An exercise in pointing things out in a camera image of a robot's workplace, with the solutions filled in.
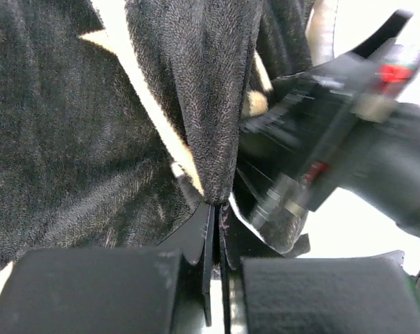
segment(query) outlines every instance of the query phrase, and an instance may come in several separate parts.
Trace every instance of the garment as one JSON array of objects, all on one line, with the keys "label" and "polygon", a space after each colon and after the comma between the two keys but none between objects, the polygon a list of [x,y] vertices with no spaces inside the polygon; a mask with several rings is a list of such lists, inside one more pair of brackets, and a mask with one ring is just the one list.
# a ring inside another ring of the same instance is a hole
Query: garment
[{"label": "garment", "polygon": [[312,64],[312,2],[0,0],[0,270],[156,245],[226,202],[241,112]]}]

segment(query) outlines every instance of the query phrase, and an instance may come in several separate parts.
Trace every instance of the dark gray towel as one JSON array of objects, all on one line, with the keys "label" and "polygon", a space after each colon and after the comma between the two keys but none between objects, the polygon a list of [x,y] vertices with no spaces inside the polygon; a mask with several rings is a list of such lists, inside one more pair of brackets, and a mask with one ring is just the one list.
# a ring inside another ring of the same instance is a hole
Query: dark gray towel
[{"label": "dark gray towel", "polygon": [[0,270],[33,248],[158,244],[197,203],[172,162],[225,202],[241,112],[267,109],[261,64],[311,65],[313,1],[88,1],[0,0]]}]

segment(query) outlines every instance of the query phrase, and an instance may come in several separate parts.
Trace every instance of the black fabric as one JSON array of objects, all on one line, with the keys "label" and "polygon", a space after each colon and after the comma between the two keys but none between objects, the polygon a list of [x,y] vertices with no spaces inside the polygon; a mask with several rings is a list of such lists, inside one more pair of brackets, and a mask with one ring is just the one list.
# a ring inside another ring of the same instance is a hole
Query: black fabric
[{"label": "black fabric", "polygon": [[[257,36],[271,77],[309,67],[312,2],[125,4],[141,70],[208,202],[228,198],[245,91],[261,91],[249,83]],[[185,199],[128,69],[79,38],[104,29],[93,8],[0,0],[0,270],[35,248],[158,244],[198,203]]]}]

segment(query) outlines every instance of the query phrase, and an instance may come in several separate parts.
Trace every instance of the black cloth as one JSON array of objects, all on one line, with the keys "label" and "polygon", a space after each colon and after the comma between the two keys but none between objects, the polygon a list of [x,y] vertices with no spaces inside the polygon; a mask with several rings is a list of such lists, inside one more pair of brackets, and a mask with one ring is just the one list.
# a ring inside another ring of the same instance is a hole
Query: black cloth
[{"label": "black cloth", "polygon": [[[266,90],[255,49],[270,79],[308,68],[312,3],[0,0],[0,270],[29,249],[163,241],[200,200],[174,161],[227,201],[246,92]],[[81,37],[98,31],[112,50]]]}]

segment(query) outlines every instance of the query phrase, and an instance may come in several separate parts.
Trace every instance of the blanket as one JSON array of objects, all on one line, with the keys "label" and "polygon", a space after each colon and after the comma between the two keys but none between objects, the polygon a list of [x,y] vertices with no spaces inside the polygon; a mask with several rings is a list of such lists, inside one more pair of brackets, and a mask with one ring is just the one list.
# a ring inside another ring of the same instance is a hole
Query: blanket
[{"label": "blanket", "polygon": [[157,245],[227,202],[240,117],[312,64],[312,4],[0,0],[0,270]]}]

